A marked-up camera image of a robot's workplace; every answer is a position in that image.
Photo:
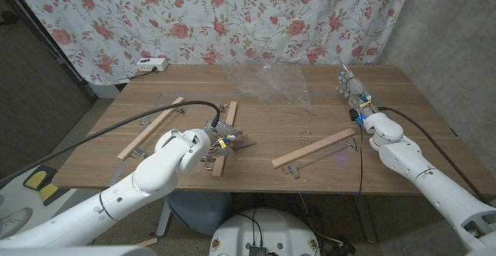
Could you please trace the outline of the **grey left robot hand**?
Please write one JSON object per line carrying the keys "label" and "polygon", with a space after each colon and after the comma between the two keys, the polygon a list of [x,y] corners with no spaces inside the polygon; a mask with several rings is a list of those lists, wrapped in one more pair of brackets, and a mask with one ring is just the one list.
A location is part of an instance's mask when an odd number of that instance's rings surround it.
{"label": "grey left robot hand", "polygon": [[219,121],[215,127],[219,133],[218,138],[211,144],[208,157],[232,157],[235,150],[253,145],[248,141],[247,134],[240,128],[236,128],[226,122]]}

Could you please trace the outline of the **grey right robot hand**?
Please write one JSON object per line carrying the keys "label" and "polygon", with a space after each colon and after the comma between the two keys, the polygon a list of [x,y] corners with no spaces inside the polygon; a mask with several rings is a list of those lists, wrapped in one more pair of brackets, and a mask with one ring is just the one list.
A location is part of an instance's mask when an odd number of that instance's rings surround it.
{"label": "grey right robot hand", "polygon": [[366,86],[345,64],[338,79],[341,87],[336,87],[336,90],[347,100],[352,109],[366,117],[375,113],[371,95]]}

